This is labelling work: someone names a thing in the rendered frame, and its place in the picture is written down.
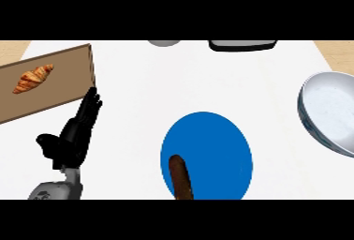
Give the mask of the golden brown croissant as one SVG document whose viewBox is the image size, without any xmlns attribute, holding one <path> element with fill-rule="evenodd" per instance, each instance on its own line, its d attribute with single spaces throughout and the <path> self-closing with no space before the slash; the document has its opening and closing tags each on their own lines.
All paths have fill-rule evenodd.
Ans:
<svg viewBox="0 0 354 240">
<path fill-rule="evenodd" d="M 19 78 L 17 84 L 11 90 L 14 94 L 20 94 L 32 90 L 39 84 L 44 83 L 47 77 L 54 69 L 54 65 L 44 65 L 34 70 L 26 71 Z"/>
</svg>

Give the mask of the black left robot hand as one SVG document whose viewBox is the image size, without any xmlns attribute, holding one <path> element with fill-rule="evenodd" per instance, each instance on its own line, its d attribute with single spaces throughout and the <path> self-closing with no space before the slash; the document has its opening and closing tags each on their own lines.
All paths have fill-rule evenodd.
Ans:
<svg viewBox="0 0 354 240">
<path fill-rule="evenodd" d="M 100 106 L 97 88 L 91 87 L 79 103 L 76 115 L 68 120 L 60 134 L 39 134 L 35 138 L 44 157 L 53 161 L 54 170 L 76 169 L 85 159 Z"/>
</svg>

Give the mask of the blue oval plate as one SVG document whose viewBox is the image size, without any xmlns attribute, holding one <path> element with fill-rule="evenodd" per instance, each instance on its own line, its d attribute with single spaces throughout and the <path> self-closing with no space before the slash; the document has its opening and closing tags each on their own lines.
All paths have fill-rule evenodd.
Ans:
<svg viewBox="0 0 354 240">
<path fill-rule="evenodd" d="M 212 112 L 186 115 L 171 126 L 160 150 L 165 185 L 174 192 L 168 159 L 186 161 L 196 200 L 239 200 L 247 191 L 253 162 L 250 147 L 233 122 Z"/>
</svg>

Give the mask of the brown wooden cutting board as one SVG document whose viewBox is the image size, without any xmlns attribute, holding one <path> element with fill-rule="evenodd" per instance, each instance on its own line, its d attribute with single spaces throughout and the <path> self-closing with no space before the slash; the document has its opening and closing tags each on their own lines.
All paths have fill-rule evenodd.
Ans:
<svg viewBox="0 0 354 240">
<path fill-rule="evenodd" d="M 47 80 L 32 90 L 14 94 L 20 75 L 37 67 L 53 64 Z M 81 99 L 96 85 L 91 45 L 0 66 L 0 124 Z"/>
</svg>

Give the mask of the grey round object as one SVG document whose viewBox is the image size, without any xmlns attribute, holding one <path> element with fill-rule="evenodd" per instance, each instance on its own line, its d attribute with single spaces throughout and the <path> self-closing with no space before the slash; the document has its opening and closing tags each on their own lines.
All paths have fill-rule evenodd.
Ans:
<svg viewBox="0 0 354 240">
<path fill-rule="evenodd" d="M 147 42 L 153 46 L 169 47 L 169 46 L 175 45 L 180 42 L 180 40 L 149 40 Z"/>
</svg>

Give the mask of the white bowl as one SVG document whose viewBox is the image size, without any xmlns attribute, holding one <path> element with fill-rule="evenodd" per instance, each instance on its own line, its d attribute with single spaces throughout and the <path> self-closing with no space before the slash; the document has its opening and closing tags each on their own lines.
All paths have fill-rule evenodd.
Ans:
<svg viewBox="0 0 354 240">
<path fill-rule="evenodd" d="M 305 80 L 298 118 L 318 143 L 354 158 L 354 75 L 327 71 Z"/>
</svg>

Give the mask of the dark brown elongated object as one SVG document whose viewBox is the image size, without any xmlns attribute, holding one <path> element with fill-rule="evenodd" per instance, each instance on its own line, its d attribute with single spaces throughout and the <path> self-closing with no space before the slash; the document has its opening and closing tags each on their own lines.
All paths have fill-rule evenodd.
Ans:
<svg viewBox="0 0 354 240">
<path fill-rule="evenodd" d="M 177 200 L 191 200 L 188 170 L 186 162 L 178 155 L 172 155 L 168 159 L 168 170 L 174 186 L 174 198 Z"/>
</svg>

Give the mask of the black and grey appliance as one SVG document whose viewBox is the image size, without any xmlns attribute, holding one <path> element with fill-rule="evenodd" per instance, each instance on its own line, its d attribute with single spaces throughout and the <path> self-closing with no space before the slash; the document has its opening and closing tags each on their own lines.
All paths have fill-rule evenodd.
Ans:
<svg viewBox="0 0 354 240">
<path fill-rule="evenodd" d="M 252 52 L 270 50 L 275 44 L 274 40 L 211 40 L 209 48 L 216 52 Z"/>
</svg>

